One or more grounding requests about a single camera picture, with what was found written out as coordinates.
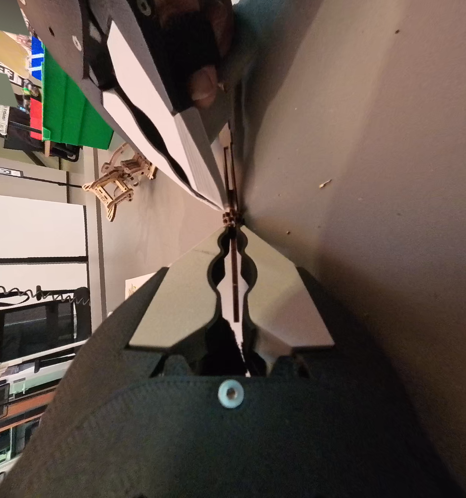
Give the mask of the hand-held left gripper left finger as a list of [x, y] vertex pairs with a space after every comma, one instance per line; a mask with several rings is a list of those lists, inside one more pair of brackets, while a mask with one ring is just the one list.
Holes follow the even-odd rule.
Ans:
[[167, 269], [128, 348], [133, 351], [212, 351], [229, 348], [233, 332], [222, 316], [217, 287], [224, 278], [227, 230], [215, 231]]

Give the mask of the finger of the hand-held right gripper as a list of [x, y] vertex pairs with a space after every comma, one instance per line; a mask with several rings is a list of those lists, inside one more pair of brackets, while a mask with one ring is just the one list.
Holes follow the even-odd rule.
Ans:
[[102, 93], [102, 109], [135, 151], [186, 193], [223, 211], [223, 181], [195, 109], [176, 116], [165, 113], [166, 140], [138, 107], [125, 103], [115, 90]]
[[[163, 130], [165, 113], [170, 116], [176, 116], [179, 113], [172, 110], [170, 102], [152, 59], [149, 57], [149, 65], [146, 66], [148, 69], [142, 67], [113, 22], [110, 22], [108, 30], [106, 49], [116, 80], [112, 90], [118, 92], [125, 103], [132, 103], [132, 106], [138, 107], [149, 119], [162, 139], [166, 140], [166, 134], [169, 134], [169, 131]], [[224, 207], [226, 194], [223, 187], [223, 210]]]

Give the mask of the pale flat sheet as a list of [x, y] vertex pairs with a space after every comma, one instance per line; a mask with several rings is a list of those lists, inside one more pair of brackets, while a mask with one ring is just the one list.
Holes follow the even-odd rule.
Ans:
[[148, 275], [125, 279], [125, 292], [123, 299], [126, 301], [129, 297], [132, 297], [143, 284], [146, 284], [155, 272], [150, 272]]

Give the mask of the long slotted wooden strip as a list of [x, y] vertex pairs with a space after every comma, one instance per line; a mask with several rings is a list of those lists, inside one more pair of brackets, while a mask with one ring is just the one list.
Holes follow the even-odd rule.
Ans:
[[[223, 129], [217, 136], [219, 144], [223, 153], [223, 187], [226, 193], [227, 207], [226, 211], [237, 211], [237, 190], [236, 190], [236, 177], [234, 177], [234, 158], [233, 158], [233, 137], [230, 130], [230, 123], [226, 121]], [[240, 298], [240, 277], [239, 277], [239, 258], [237, 258], [237, 228], [226, 228], [229, 237], [229, 251], [224, 258], [224, 279], [219, 285], [220, 294], [220, 306], [223, 319], [227, 322], [229, 329], [233, 334], [233, 339], [242, 361], [244, 361], [242, 353], [242, 305]]]

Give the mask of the black monitor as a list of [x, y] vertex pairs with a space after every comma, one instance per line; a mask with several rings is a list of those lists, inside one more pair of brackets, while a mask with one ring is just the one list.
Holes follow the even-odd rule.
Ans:
[[86, 341], [91, 308], [83, 302], [43, 302], [0, 311], [0, 363]]

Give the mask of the cluttered storage shelf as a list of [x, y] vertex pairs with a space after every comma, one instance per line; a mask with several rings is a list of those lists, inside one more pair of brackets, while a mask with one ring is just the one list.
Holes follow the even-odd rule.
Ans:
[[0, 369], [0, 483], [21, 457], [78, 351], [32, 355]]

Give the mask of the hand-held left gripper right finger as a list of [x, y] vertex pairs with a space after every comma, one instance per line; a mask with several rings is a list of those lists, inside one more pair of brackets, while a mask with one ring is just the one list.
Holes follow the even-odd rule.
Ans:
[[277, 359], [334, 346], [296, 265], [247, 228], [237, 230], [242, 355], [252, 375], [267, 375]]

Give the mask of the person's right hand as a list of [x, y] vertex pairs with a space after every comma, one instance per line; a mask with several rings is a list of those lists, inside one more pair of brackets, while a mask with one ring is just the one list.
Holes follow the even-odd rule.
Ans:
[[[230, 0], [212, 2], [182, 2], [183, 12], [203, 13], [213, 33], [216, 49], [220, 57], [229, 52], [233, 40], [233, 11]], [[196, 70], [187, 83], [187, 92], [192, 103], [197, 109], [207, 109], [217, 92], [217, 75], [213, 66], [203, 66]]]

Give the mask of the black stand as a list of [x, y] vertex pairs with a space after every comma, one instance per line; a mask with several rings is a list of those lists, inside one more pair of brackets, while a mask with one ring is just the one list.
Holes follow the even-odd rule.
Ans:
[[36, 140], [32, 137], [31, 131], [14, 127], [6, 130], [4, 149], [22, 151], [25, 154], [39, 153], [43, 157], [59, 158], [68, 163], [76, 163], [81, 150], [78, 146]]

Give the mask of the green panel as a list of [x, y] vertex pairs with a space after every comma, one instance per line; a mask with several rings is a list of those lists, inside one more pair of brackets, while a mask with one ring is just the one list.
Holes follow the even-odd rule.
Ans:
[[46, 49], [42, 49], [42, 141], [108, 150], [112, 129]]

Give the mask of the red and blue board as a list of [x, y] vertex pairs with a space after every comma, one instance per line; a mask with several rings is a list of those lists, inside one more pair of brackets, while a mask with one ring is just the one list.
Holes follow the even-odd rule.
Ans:
[[29, 136], [42, 140], [42, 66], [45, 62], [45, 50], [42, 43], [31, 36], [29, 49], [29, 83], [26, 85], [29, 96], [29, 127], [34, 129]]

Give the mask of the tan cardboard piece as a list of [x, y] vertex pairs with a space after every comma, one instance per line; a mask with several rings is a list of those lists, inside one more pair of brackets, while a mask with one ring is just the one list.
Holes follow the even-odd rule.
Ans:
[[0, 30], [0, 63], [18, 75], [29, 79], [31, 38], [11, 35]]

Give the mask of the assembled wooden mechanical model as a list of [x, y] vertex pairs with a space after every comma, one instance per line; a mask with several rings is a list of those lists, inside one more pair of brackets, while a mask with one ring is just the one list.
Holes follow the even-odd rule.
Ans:
[[92, 183], [82, 184], [82, 191], [95, 195], [105, 208], [106, 220], [112, 223], [118, 207], [122, 203], [132, 203], [135, 188], [143, 178], [155, 180], [156, 167], [145, 157], [133, 153], [130, 158], [123, 158], [126, 151], [132, 151], [128, 143], [120, 144], [99, 167], [99, 177]]

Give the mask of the white board with black frame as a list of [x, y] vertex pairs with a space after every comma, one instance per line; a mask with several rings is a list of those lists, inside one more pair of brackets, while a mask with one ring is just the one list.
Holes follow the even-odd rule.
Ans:
[[0, 294], [88, 288], [85, 208], [0, 195]]

